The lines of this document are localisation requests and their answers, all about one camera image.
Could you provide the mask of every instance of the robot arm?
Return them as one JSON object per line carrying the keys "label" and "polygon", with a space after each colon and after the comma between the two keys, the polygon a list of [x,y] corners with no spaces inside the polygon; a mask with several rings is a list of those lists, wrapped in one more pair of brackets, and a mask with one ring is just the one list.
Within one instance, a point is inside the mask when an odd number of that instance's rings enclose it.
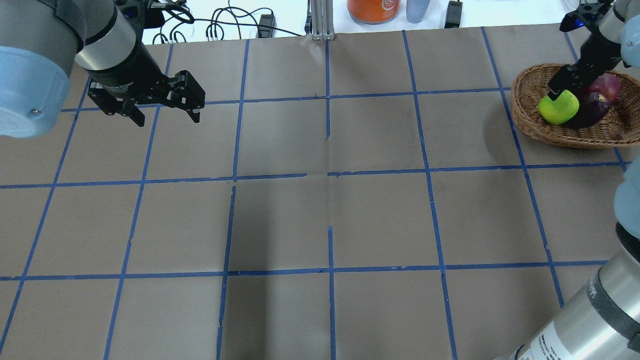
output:
{"label": "robot arm", "polygon": [[74,60],[91,75],[89,98],[107,115],[119,113],[143,126],[145,117],[136,105],[163,104],[199,122],[202,87],[186,70],[165,76],[141,42],[144,28],[162,25],[160,10],[167,7],[180,5],[0,0],[0,66],[5,69],[0,81],[11,84],[0,89],[0,135],[32,137],[53,127],[68,95]]}
{"label": "robot arm", "polygon": [[640,66],[639,14],[640,0],[598,0],[567,14],[561,31],[585,26],[591,35],[580,47],[578,62],[565,65],[549,81],[549,97],[556,100],[564,90],[581,93],[620,61],[624,60],[625,66]]}

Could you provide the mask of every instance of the metal post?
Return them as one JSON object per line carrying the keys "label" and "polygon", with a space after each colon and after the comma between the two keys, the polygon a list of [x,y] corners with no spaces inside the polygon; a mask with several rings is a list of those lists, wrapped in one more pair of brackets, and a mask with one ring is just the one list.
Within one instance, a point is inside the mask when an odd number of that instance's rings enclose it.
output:
{"label": "metal post", "polygon": [[333,40],[333,0],[311,0],[311,38]]}

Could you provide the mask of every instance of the grid square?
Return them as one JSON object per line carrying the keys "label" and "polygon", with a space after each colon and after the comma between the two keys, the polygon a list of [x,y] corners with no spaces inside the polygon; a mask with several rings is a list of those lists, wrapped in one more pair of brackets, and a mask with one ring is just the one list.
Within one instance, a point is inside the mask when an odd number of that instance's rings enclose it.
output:
{"label": "grid square", "polygon": [[245,104],[238,175],[326,173],[325,100]]}
{"label": "grid square", "polygon": [[52,183],[75,115],[60,113],[53,129],[37,138],[0,138],[0,184]]}
{"label": "grid square", "polygon": [[547,261],[521,170],[435,172],[431,178],[447,264]]}
{"label": "grid square", "polygon": [[412,96],[331,101],[331,171],[424,168]]}
{"label": "grid square", "polygon": [[57,188],[29,275],[119,274],[138,185]]}
{"label": "grid square", "polygon": [[600,266],[556,266],[564,302],[567,303],[577,294],[599,268]]}
{"label": "grid square", "polygon": [[0,190],[0,276],[22,275],[50,190]]}
{"label": "grid square", "polygon": [[328,274],[230,277],[221,359],[331,358]]}
{"label": "grid square", "polygon": [[230,198],[226,182],[145,185],[127,271],[222,271]]}
{"label": "grid square", "polygon": [[11,313],[19,283],[19,281],[0,281],[0,326],[3,327],[3,330],[9,313]]}
{"label": "grid square", "polygon": [[221,285],[221,277],[127,279],[109,359],[215,359]]}
{"label": "grid square", "polygon": [[245,46],[245,40],[174,44],[169,75],[189,70],[206,101],[238,100]]}
{"label": "grid square", "polygon": [[498,87],[480,28],[407,31],[406,37],[418,91]]}
{"label": "grid square", "polygon": [[399,31],[340,34],[329,45],[331,94],[412,91]]}
{"label": "grid square", "polygon": [[230,270],[328,266],[326,176],[237,184]]}
{"label": "grid square", "polygon": [[335,266],[436,265],[424,174],[330,178]]}
{"label": "grid square", "polygon": [[499,92],[421,95],[419,102],[430,167],[520,164]]}
{"label": "grid square", "polygon": [[[282,61],[286,54],[287,61]],[[311,36],[251,41],[245,99],[325,95],[324,42]]]}
{"label": "grid square", "polygon": [[558,29],[558,24],[486,29],[502,86],[511,86],[518,74],[532,65],[575,62],[564,33]]}
{"label": "grid square", "polygon": [[145,127],[127,117],[82,111],[69,144],[60,182],[140,180],[155,108],[143,108]]}
{"label": "grid square", "polygon": [[335,274],[339,359],[450,359],[440,272]]}
{"label": "grid square", "polygon": [[89,75],[78,64],[74,63],[69,75],[69,95],[62,104],[63,109],[76,109],[80,104],[80,98],[84,93],[84,87]]}
{"label": "grid square", "polygon": [[620,167],[531,169],[554,261],[608,260],[620,245],[613,197]]}
{"label": "grid square", "polygon": [[[509,103],[509,109],[513,109],[511,92],[504,92],[504,95]],[[519,129],[516,130],[516,133],[527,165],[601,163],[618,160],[615,152],[611,149],[558,147],[534,140]]]}
{"label": "grid square", "polygon": [[161,108],[147,179],[233,175],[238,105],[207,105],[194,124],[182,110]]}
{"label": "grid square", "polygon": [[508,355],[559,310],[546,267],[449,270],[447,285],[459,360]]}
{"label": "grid square", "polygon": [[102,359],[118,280],[27,281],[3,360]]}

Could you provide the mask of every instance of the blue tape grid line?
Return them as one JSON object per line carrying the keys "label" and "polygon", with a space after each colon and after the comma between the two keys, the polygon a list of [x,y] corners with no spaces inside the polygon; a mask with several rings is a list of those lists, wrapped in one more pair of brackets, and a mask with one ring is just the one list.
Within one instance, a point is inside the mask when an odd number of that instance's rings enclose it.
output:
{"label": "blue tape grid line", "polygon": [[229,277],[229,258],[231,257],[231,237],[234,227],[234,210],[236,208],[236,187],[231,188],[231,205],[229,206],[229,221],[227,225],[227,245],[225,247],[225,264],[222,271],[222,290],[220,291],[220,311],[218,318],[218,337],[216,338],[216,359],[222,355],[222,329],[227,305],[227,281]]}
{"label": "blue tape grid line", "polygon": [[[555,267],[575,266],[602,266],[608,260],[583,260],[583,261],[555,261]],[[446,270],[478,270],[478,269],[513,269],[513,268],[543,268],[547,262],[537,263],[487,263],[487,264],[450,264],[445,265]],[[259,271],[206,271],[206,272],[163,272],[163,273],[134,273],[125,274],[125,279],[174,279],[181,277],[224,277],[224,276],[275,276],[296,274],[330,274],[350,272],[398,272],[398,271],[441,271],[440,265],[410,265],[410,266],[354,266],[341,268],[297,268],[283,270],[259,270]],[[119,279],[120,274],[81,274],[81,275],[30,275],[25,281],[47,280],[104,280]],[[21,276],[4,276],[0,281],[20,281]]]}
{"label": "blue tape grid line", "polygon": [[[169,54],[166,59],[166,65],[164,67],[164,74],[169,73],[169,66],[171,64],[171,58],[173,55],[173,44],[169,47]],[[129,254],[131,253],[131,240],[136,232],[136,224],[138,223],[138,214],[140,213],[140,205],[142,203],[142,196],[145,191],[145,184],[147,183],[147,170],[149,168],[149,159],[151,157],[151,150],[154,144],[154,138],[156,136],[156,127],[158,122],[158,115],[160,114],[160,106],[155,105],[156,113],[154,114],[154,121],[151,125],[151,132],[149,134],[149,141],[147,143],[147,154],[145,156],[145,164],[142,169],[142,177],[140,180],[140,189],[138,190],[138,198],[136,199],[136,207],[133,212],[133,219],[131,220],[131,230],[129,231],[129,241],[125,248],[124,259],[122,260],[122,269],[120,271],[120,277],[118,278],[118,289],[116,291],[116,299],[113,304],[113,311],[111,312],[111,321],[109,322],[109,332],[107,334],[107,341],[104,345],[103,360],[109,359],[109,352],[111,351],[111,340],[113,339],[113,330],[116,325],[116,319],[118,317],[118,308],[120,306],[120,298],[122,297],[122,288],[124,286],[125,274],[127,273],[127,265],[129,264]]]}
{"label": "blue tape grid line", "polygon": [[329,324],[331,334],[331,360],[336,360],[335,351],[335,268],[333,267],[333,227],[330,226],[328,231],[328,243],[329,243]]}
{"label": "blue tape grid line", "polygon": [[[84,98],[86,97],[86,92],[89,89],[89,78],[86,80],[86,84],[84,85],[84,91],[82,96],[80,96],[80,103],[78,104],[78,108],[82,107],[84,102]],[[20,277],[20,283],[18,284],[18,289],[15,292],[15,296],[13,298],[13,303],[11,305],[11,310],[9,312],[9,317],[4,325],[4,330],[2,333],[2,338],[0,338],[0,354],[2,354],[2,350],[4,349],[4,344],[6,342],[6,337],[9,334],[9,327],[11,326],[11,321],[13,320],[13,316],[15,314],[15,309],[18,306],[18,301],[20,300],[20,294],[22,293],[22,287],[24,286],[24,281],[26,280],[27,273],[29,272],[29,266],[31,265],[31,260],[33,260],[33,254],[36,251],[36,246],[38,245],[38,240],[40,239],[40,233],[42,232],[42,227],[44,226],[45,219],[47,217],[47,212],[49,211],[49,206],[51,205],[51,199],[53,198],[53,193],[55,190],[55,184],[58,182],[60,178],[60,172],[62,171],[62,165],[65,162],[65,158],[67,156],[67,151],[69,150],[69,144],[71,143],[71,137],[74,134],[74,129],[76,128],[78,116],[80,111],[76,111],[76,115],[74,116],[74,121],[71,124],[71,128],[69,129],[69,135],[67,136],[67,142],[65,143],[65,147],[62,150],[62,155],[60,156],[60,162],[58,163],[58,169],[56,170],[56,175],[53,179],[53,185],[51,190],[49,190],[49,196],[47,197],[47,202],[45,203],[44,210],[42,211],[42,216],[40,217],[40,222],[38,223],[38,229],[36,230],[36,234],[33,238],[33,243],[31,244],[31,249],[29,250],[29,256],[27,257],[27,261],[24,265],[24,269],[22,271],[22,276]]]}
{"label": "blue tape grid line", "polygon": [[[491,66],[493,67],[493,73],[495,74],[495,79],[498,82],[498,87],[502,88],[502,81],[500,80],[500,74],[498,73],[498,68],[495,64],[495,58],[493,57],[493,52],[491,50],[491,45],[489,44],[489,38],[486,35],[486,30],[484,27],[480,28],[482,31],[482,36],[484,38],[484,44],[486,46],[486,50],[489,53],[489,59],[491,60]],[[561,307],[564,306],[564,298],[562,295],[562,291],[560,290],[560,282],[558,281],[556,274],[556,267],[554,265],[553,257],[551,255],[551,250],[548,247],[547,242],[547,234],[545,232],[545,228],[542,224],[542,217],[540,216],[540,210],[538,208],[538,201],[536,200],[536,194],[533,191],[533,185],[531,183],[531,178],[529,177],[529,170],[527,169],[527,163],[525,161],[524,155],[522,154],[522,148],[520,146],[520,141],[518,140],[518,134],[516,133],[515,126],[513,124],[513,119],[511,118],[511,112],[509,110],[509,104],[507,103],[507,98],[504,95],[504,90],[500,90],[500,96],[502,97],[502,104],[504,105],[504,111],[507,114],[507,119],[509,120],[509,126],[511,128],[511,134],[513,135],[513,141],[515,142],[516,148],[518,149],[518,157],[520,158],[520,164],[522,166],[522,171],[524,173],[525,181],[527,182],[527,187],[529,189],[529,196],[531,197],[531,204],[533,205],[533,211],[536,214],[536,220],[538,221],[538,227],[540,229],[540,237],[542,238],[542,244],[544,245],[545,252],[547,253],[547,261],[549,270],[551,271],[551,278],[554,282],[554,288],[556,289],[556,295],[558,297],[558,303]]]}
{"label": "blue tape grid line", "polygon": [[[242,130],[242,114],[244,107],[244,88],[246,85],[246,68],[249,60],[249,45],[250,41],[246,40],[244,43],[244,60],[243,60],[243,68],[242,68],[242,80],[240,84],[240,103],[238,106],[238,123],[236,128],[236,147],[234,150],[234,175],[233,182],[238,180],[237,169],[238,169],[238,155],[240,150],[240,132]],[[231,256],[231,237],[233,231],[233,223],[234,223],[234,209],[236,206],[236,187],[233,186],[231,189],[231,205],[229,207],[229,222],[227,227],[227,246],[225,248],[225,264],[224,264],[224,275],[222,278],[222,289],[220,291],[220,311],[218,318],[218,335],[216,337],[216,360],[220,360],[220,356],[222,355],[222,334],[223,334],[223,321],[225,318],[225,306],[227,305],[227,281],[229,276],[229,257]]]}
{"label": "blue tape grid line", "polygon": [[[505,91],[511,90],[511,88],[504,88]],[[303,96],[303,97],[272,97],[265,99],[243,99],[245,104],[256,102],[280,102],[280,101],[310,101],[318,99],[354,99],[360,97],[389,97],[389,96],[411,96],[418,95],[434,95],[434,94],[462,94],[468,92],[498,92],[499,88],[474,88],[474,89],[451,89],[451,90],[420,90],[416,92],[382,92],[371,94],[342,94],[342,95],[316,95],[316,96]],[[206,105],[222,105],[222,104],[239,104],[240,100],[218,100],[218,101],[205,101]],[[156,106],[164,107],[161,104],[147,104],[138,105],[139,108],[155,108]],[[76,109],[62,109],[62,112],[76,112],[76,111],[100,111],[100,108],[76,108]]]}
{"label": "blue tape grid line", "polygon": [[[631,161],[623,161],[622,165],[629,165]],[[574,163],[574,164],[538,164],[526,165],[530,168],[570,168],[570,167],[609,167],[620,166],[620,162],[606,161],[600,163]],[[443,168],[404,168],[392,170],[362,170],[362,171],[338,171],[328,172],[328,176],[352,176],[352,175],[382,175],[382,174],[414,174],[422,172],[458,172],[458,171],[487,171],[487,170],[511,170],[521,169],[521,165],[493,165],[481,167],[443,167]],[[271,175],[245,175],[236,176],[236,181],[244,180],[261,180],[261,179],[290,179],[295,177],[305,177],[306,173],[298,174],[271,174]],[[146,184],[165,184],[165,183],[200,183],[208,181],[232,181],[233,176],[221,177],[184,177],[177,179],[147,179]],[[111,185],[139,185],[141,180],[116,180],[116,181],[90,181],[84,183],[56,183],[56,184],[10,184],[0,185],[1,189],[29,189],[29,188],[63,188],[74,186],[111,186]]]}
{"label": "blue tape grid line", "polygon": [[453,331],[453,319],[451,316],[451,305],[449,303],[449,288],[447,287],[447,268],[442,254],[442,242],[440,241],[440,228],[438,226],[438,215],[436,212],[436,204],[433,196],[433,187],[431,182],[431,171],[429,171],[429,159],[427,157],[426,147],[424,144],[424,133],[422,131],[422,116],[420,114],[420,103],[418,102],[417,87],[415,84],[415,74],[413,73],[413,62],[411,59],[411,51],[409,49],[409,41],[406,37],[406,31],[402,30],[404,41],[404,50],[406,51],[406,59],[409,64],[409,75],[411,76],[411,86],[413,90],[413,103],[415,105],[415,115],[417,118],[418,135],[420,136],[420,149],[422,151],[422,159],[424,160],[425,174],[427,177],[427,188],[429,192],[429,205],[431,206],[431,217],[433,220],[433,230],[436,238],[436,248],[438,250],[438,266],[440,267],[440,280],[442,282],[442,295],[444,298],[445,315],[447,317],[447,328],[449,330],[449,342],[451,345],[451,355],[453,360],[458,360],[458,351],[456,350],[456,339]]}
{"label": "blue tape grid line", "polygon": [[234,173],[233,181],[237,181],[238,177],[238,156],[240,154],[240,132],[242,131],[242,113],[244,108],[244,86],[246,84],[246,64],[249,60],[249,40],[244,45],[244,60],[242,68],[242,82],[240,84],[240,101],[238,106],[238,123],[236,127],[236,147],[234,148]]}
{"label": "blue tape grid line", "polygon": [[326,99],[324,100],[326,103],[326,139],[329,139],[331,136],[331,104],[329,101],[331,100],[331,77],[330,77],[330,69],[329,69],[329,41],[324,41],[324,86],[326,88]]}

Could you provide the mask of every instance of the black cable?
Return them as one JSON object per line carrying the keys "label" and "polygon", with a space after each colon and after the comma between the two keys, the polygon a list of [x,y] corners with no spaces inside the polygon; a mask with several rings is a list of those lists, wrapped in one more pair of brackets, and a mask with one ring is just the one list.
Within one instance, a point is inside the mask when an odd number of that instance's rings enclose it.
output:
{"label": "black cable", "polygon": [[184,40],[184,42],[187,42],[187,38],[180,31],[174,31],[173,32],[173,41],[178,42],[178,34],[180,34],[180,36],[182,36],[182,39]]}
{"label": "black cable", "polygon": [[[220,23],[220,24],[224,24],[224,25],[236,25],[236,24],[234,24],[233,22],[223,22],[223,21],[218,21],[218,23]],[[256,25],[256,24],[238,24],[238,25],[240,25],[240,26],[256,26],[256,27],[258,27],[258,28],[267,28],[267,29],[273,29],[273,30],[282,31],[282,32],[287,33],[287,34],[296,35],[297,37],[301,37],[301,36],[302,36],[302,35],[300,35],[300,34],[296,34],[296,33],[292,32],[292,31],[285,30],[285,29],[280,29],[280,28],[276,28],[276,27],[274,27],[274,26],[268,26],[268,25]]]}
{"label": "black cable", "polygon": [[[183,22],[185,24],[193,24],[195,19],[193,18],[193,15],[191,14],[190,10],[185,10],[183,7],[178,6],[178,5],[174,5],[174,4],[167,4],[165,6],[165,11],[169,13],[169,15],[171,15],[171,17],[173,17],[174,19]],[[180,14],[184,14],[187,15],[187,19],[183,18],[183,17],[179,17],[178,14],[174,13],[173,11],[179,11]]]}
{"label": "black cable", "polygon": [[[193,21],[194,22],[196,22],[196,21],[207,21],[207,22],[210,22],[209,26],[207,26],[207,29],[205,31],[209,35],[208,37],[211,37],[211,38],[214,38],[214,31],[213,30],[217,30],[217,28],[220,27],[220,30],[221,30],[221,38],[220,38],[220,40],[224,39],[224,29],[223,29],[222,26],[220,26],[220,24],[223,24],[223,25],[236,25],[236,26],[255,26],[256,28],[266,28],[266,29],[273,29],[273,30],[282,31],[284,33],[295,35],[297,37],[301,37],[302,36],[300,34],[292,32],[292,31],[276,28],[274,26],[260,25],[257,22],[255,22],[254,24],[243,24],[243,23],[225,22],[225,21],[212,20],[212,19],[196,19],[196,18],[194,18]],[[179,26],[181,26],[183,24],[186,24],[186,23],[185,22],[181,22],[181,23],[177,24],[176,26],[174,26],[173,29],[169,32],[169,34],[171,35],[174,31],[176,31],[176,29]],[[163,39],[163,38],[166,39],[166,41],[168,42],[168,39],[166,38],[166,36],[162,35],[161,39]]]}
{"label": "black cable", "polygon": [[[236,15],[236,14],[233,12],[233,9],[235,9],[235,10],[240,10],[240,11],[244,12],[244,13],[245,13],[245,15],[240,15],[240,16],[238,16],[238,15]],[[221,10],[221,11],[218,13],[218,16],[216,17],[216,22],[219,22],[218,18],[219,18],[219,17],[220,17],[220,15],[222,14],[222,11],[226,11],[226,12],[228,12],[228,13],[231,13],[231,16],[233,16],[233,17],[234,17],[234,20],[236,20],[236,26],[238,27],[238,37],[239,37],[241,40],[242,40],[242,33],[240,32],[240,25],[239,25],[238,18],[240,18],[240,17],[247,17],[247,16],[249,16],[249,17],[251,17],[251,19],[253,20],[253,23],[254,23],[256,26],[258,26],[258,21],[255,19],[255,17],[252,15],[252,13],[250,13],[250,12],[246,11],[245,9],[237,8],[237,7],[235,7],[235,6],[229,6],[228,8],[223,8],[223,9],[220,9],[220,10]]]}
{"label": "black cable", "polygon": [[[214,22],[214,17],[216,18],[216,22],[218,22],[218,19],[220,18],[220,15],[222,15],[223,12],[228,12],[231,14],[231,16],[233,16],[234,20],[236,21],[236,24],[239,24],[240,22],[238,21],[238,18],[236,17],[236,15],[234,14],[234,12],[229,9],[229,8],[218,8],[215,11],[213,11],[213,14],[211,15],[211,23]],[[240,25],[237,25],[238,27],[238,38],[240,38],[240,40],[242,40],[242,33],[240,31]],[[217,29],[214,28],[214,35],[216,35],[216,37],[218,37],[218,32]]]}
{"label": "black cable", "polygon": [[165,42],[165,41],[166,41],[166,42],[169,42],[169,39],[166,37],[166,35],[165,35],[165,34],[163,34],[163,33],[158,33],[158,34],[156,34],[156,35],[154,36],[153,40],[151,40],[151,44],[152,44],[152,45],[155,45],[155,44],[156,44],[156,38],[157,38],[157,37],[160,37],[160,41],[162,41],[162,44],[164,44],[164,42]]}
{"label": "black cable", "polygon": [[[231,0],[227,0],[227,5],[228,5],[229,8],[235,8],[235,6],[231,6]],[[249,14],[254,14],[254,13],[260,11],[260,10],[269,10],[271,12],[271,14],[273,15],[273,9],[270,9],[270,8],[257,8],[254,11],[250,12]],[[239,18],[246,17],[246,16],[248,16],[248,15],[236,15],[236,17],[239,17]]]}

